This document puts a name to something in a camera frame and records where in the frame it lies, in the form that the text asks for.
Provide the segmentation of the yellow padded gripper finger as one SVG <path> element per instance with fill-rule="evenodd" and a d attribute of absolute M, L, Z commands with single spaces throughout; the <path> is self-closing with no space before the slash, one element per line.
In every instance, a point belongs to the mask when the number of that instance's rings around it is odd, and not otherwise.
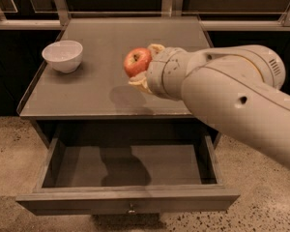
<path fill-rule="evenodd" d="M 129 85 L 136 88 L 140 92 L 151 94 L 151 90 L 148 87 L 146 71 L 140 72 L 136 76 L 129 79 Z"/>
<path fill-rule="evenodd" d="M 151 52 L 151 56 L 152 56 L 152 57 L 155 57 L 155 56 L 157 56 L 160 52 L 162 52 L 162 51 L 165 50 L 165 46 L 162 45 L 162 44 L 158 44 L 158 43 L 151 43 L 151 44 L 148 46 L 148 49 L 149 49 L 150 52 Z"/>

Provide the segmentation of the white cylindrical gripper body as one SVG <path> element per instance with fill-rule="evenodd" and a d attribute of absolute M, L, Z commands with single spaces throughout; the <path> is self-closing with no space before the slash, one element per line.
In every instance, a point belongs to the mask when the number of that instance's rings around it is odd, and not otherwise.
<path fill-rule="evenodd" d="M 179 47 L 168 47 L 160 52 L 146 73 L 150 91 L 159 98 L 180 100 L 187 63 L 188 53 Z"/>

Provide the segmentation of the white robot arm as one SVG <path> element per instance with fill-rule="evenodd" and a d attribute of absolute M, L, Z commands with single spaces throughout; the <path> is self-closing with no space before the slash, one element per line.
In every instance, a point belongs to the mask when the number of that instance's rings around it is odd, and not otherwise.
<path fill-rule="evenodd" d="M 130 85 L 183 102 L 207 126 L 290 169 L 290 96 L 280 91 L 283 62 L 269 48 L 151 44 L 129 52 L 124 69 Z"/>

